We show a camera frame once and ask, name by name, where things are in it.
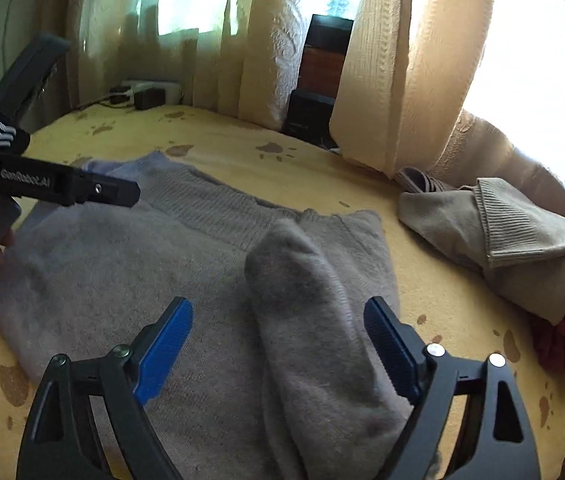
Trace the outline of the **white power strip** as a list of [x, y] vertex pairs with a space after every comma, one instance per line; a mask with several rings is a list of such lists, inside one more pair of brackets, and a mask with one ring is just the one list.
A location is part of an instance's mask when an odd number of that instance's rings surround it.
[[176, 81], [151, 79], [123, 79], [122, 86], [130, 87], [134, 93], [149, 89], [159, 89], [165, 92], [165, 103], [177, 105], [183, 102], [183, 86]]

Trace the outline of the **brown wooden nightstand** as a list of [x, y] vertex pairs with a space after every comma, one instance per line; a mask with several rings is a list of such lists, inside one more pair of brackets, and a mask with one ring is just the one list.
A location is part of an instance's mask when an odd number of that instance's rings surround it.
[[290, 94], [282, 133], [324, 150], [337, 150], [329, 124], [343, 64], [342, 53], [304, 48], [297, 88]]

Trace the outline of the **black box on sill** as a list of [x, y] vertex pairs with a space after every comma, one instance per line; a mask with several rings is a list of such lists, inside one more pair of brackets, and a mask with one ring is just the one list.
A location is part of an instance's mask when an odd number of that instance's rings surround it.
[[354, 22], [339, 16], [313, 14], [307, 29], [307, 47], [345, 54], [348, 51]]

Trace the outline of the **cream lace curtain left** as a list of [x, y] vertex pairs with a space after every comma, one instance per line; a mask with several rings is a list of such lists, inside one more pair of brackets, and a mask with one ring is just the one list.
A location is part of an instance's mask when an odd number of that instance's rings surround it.
[[175, 82], [186, 105], [272, 130], [296, 88], [304, 0], [40, 0], [43, 29], [69, 40], [60, 107], [126, 80]]

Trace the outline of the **yellow paw-print bed sheet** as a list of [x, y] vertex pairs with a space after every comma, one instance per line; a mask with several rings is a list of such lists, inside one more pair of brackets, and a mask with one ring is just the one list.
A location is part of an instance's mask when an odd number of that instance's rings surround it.
[[[565, 459], [565, 373], [537, 362], [524, 310], [492, 294], [481, 275], [440, 256], [397, 220], [400, 188], [383, 174], [289, 136], [188, 106], [131, 112], [92, 106], [38, 130], [26, 154], [82, 166], [162, 151], [233, 188], [288, 208], [321, 214], [372, 209], [383, 218], [401, 319], [453, 356], [511, 361], [534, 432], [542, 479]], [[0, 336], [0, 478], [14, 479], [33, 390]]]

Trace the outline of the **grey-brown knit sweater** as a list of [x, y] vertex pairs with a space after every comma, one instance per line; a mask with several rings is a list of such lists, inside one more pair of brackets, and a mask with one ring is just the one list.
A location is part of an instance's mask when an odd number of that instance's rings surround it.
[[397, 303], [378, 214], [322, 216], [153, 153], [92, 170], [132, 208], [37, 205], [0, 271], [0, 332], [33, 380], [96, 358], [177, 297], [194, 323], [148, 415], [187, 479], [371, 479], [409, 418], [363, 311]]

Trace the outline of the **beige folded sweater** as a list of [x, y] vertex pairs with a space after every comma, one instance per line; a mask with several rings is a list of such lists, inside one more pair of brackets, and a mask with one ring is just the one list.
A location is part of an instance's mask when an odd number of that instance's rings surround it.
[[556, 325], [565, 317], [565, 217], [500, 178], [453, 188], [407, 167], [399, 220], [493, 292]]

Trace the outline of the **beige knit curtain right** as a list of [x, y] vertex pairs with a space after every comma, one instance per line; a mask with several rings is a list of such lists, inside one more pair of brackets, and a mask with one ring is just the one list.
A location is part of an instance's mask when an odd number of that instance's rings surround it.
[[565, 0], [362, 0], [330, 130], [388, 177], [499, 177], [565, 216]]

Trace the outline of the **black power adapter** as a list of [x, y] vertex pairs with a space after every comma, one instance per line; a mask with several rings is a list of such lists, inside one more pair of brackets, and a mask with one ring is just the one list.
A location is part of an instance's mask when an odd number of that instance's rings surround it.
[[162, 88], [147, 88], [134, 92], [135, 110], [151, 110], [165, 104], [166, 94]]

